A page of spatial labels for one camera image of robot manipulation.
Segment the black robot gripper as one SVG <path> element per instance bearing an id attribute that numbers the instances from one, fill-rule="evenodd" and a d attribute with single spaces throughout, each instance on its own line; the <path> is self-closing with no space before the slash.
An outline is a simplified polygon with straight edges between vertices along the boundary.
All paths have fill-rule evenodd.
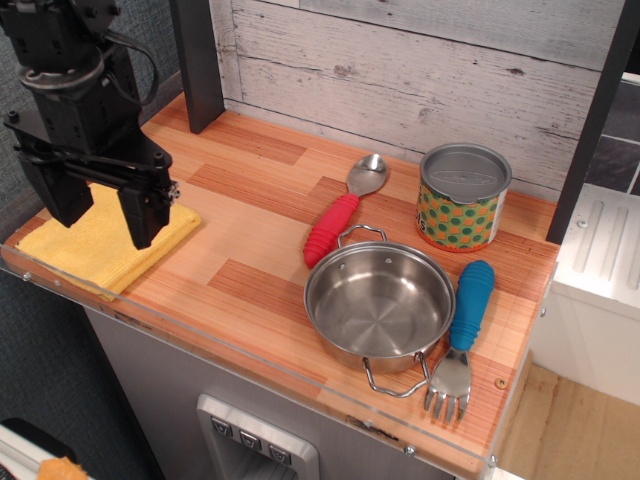
<path id="1" fill-rule="evenodd" d="M 26 178 L 58 222 L 69 228 L 93 205 L 91 182 L 114 188 L 136 249 L 149 248 L 169 223 L 178 197 L 170 154 L 139 125 L 141 107 L 130 74 L 63 83 L 26 78 L 33 110 L 3 118 L 17 139 Z"/>

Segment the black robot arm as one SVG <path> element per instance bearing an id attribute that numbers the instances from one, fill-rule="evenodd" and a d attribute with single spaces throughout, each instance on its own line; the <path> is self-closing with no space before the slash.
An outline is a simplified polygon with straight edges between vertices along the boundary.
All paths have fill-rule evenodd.
<path id="1" fill-rule="evenodd" d="M 150 247 L 179 196 L 172 158 L 139 126 L 157 93 L 140 96 L 130 51 L 138 41 L 111 29 L 113 1 L 4 1 L 1 28 L 17 57 L 17 74 L 36 103 L 11 111 L 16 155 L 49 213 L 71 227 L 93 205 L 90 186 L 116 190 L 134 246 Z"/>

